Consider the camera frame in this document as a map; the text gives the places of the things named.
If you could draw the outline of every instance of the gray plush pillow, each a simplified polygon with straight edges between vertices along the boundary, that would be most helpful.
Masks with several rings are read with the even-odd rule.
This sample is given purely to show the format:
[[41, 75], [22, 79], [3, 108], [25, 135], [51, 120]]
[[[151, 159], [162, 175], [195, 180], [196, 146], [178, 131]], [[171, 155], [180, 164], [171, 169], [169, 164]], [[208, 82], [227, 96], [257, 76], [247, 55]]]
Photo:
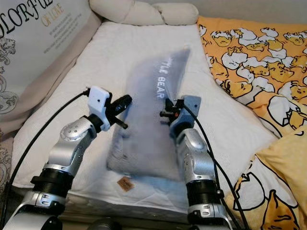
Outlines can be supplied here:
[[129, 127], [114, 132], [108, 167], [121, 173], [180, 180], [177, 156], [167, 122], [159, 115], [165, 99], [177, 98], [190, 50], [141, 63], [128, 78], [132, 104], [124, 115]]

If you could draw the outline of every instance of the silver robot arm segment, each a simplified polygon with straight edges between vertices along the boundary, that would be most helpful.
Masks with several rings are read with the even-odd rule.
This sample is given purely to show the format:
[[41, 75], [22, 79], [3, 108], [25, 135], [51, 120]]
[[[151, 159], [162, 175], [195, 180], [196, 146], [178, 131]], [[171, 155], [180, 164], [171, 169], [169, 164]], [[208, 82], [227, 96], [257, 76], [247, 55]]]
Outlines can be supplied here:
[[214, 162], [206, 143], [194, 129], [194, 118], [185, 106], [197, 116], [201, 104], [200, 97], [186, 95], [177, 100], [165, 102], [165, 111], [160, 116], [169, 118], [170, 135], [175, 139], [177, 161], [182, 167], [188, 193], [188, 221], [191, 229], [232, 229], [225, 207], [220, 199], [223, 191], [217, 188]]
[[111, 103], [112, 94], [92, 87], [88, 106], [90, 115], [66, 125], [52, 148], [41, 174], [32, 178], [32, 191], [28, 192], [3, 230], [61, 230], [58, 216], [65, 209], [65, 198], [71, 189], [83, 160], [85, 150], [100, 131], [108, 131], [117, 123], [128, 126], [116, 118], [131, 103], [125, 95]]

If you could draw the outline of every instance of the white bed sheet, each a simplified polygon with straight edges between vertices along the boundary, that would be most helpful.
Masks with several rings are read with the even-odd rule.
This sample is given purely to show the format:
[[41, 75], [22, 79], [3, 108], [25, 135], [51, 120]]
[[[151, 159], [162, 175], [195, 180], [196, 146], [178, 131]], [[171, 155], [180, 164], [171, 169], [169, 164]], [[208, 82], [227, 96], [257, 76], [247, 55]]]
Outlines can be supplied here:
[[[185, 46], [191, 48], [180, 93], [202, 98], [199, 120], [208, 135], [216, 159], [234, 184], [256, 151], [276, 140], [253, 112], [228, 96], [213, 80], [202, 49], [198, 28], [190, 26], [132, 26], [106, 22], [79, 56], [50, 99], [36, 111], [14, 139], [12, 168], [41, 126], [58, 108], [85, 89], [96, 85], [113, 93], [116, 99], [125, 93], [126, 79], [142, 60]], [[30, 188], [31, 178], [39, 175], [52, 146], [58, 141], [64, 125], [88, 115], [87, 98], [72, 103], [48, 126], [29, 151], [14, 181], [14, 186]], [[108, 171], [106, 158], [114, 127], [98, 134], [86, 151], [74, 179], [70, 197], [76, 206], [94, 204], [97, 200], [116, 205], [159, 208], [186, 213], [187, 198], [182, 182], [162, 178], [133, 177], [135, 188], [124, 192], [117, 181], [122, 174]], [[221, 186], [229, 188], [221, 178]]]

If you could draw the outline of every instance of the white pillow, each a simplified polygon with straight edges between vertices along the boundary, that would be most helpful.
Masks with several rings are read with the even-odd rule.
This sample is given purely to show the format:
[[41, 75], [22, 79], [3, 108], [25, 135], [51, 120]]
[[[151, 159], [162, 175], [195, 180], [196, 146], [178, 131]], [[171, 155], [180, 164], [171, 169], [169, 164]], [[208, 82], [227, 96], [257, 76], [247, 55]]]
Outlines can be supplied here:
[[192, 25], [198, 19], [198, 10], [190, 3], [157, 3], [153, 7], [168, 25]]
[[135, 0], [90, 0], [93, 11], [116, 23], [132, 25], [192, 25], [198, 18], [190, 3], [148, 3]]

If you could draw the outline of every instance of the yellow fabric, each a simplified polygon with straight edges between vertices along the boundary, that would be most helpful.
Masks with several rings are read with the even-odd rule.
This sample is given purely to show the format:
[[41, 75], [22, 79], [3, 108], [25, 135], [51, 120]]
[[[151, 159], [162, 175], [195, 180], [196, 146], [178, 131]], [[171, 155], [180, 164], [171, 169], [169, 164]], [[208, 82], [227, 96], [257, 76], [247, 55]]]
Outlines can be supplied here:
[[249, 226], [307, 229], [307, 25], [199, 17], [198, 26], [216, 83], [281, 138], [236, 183]]

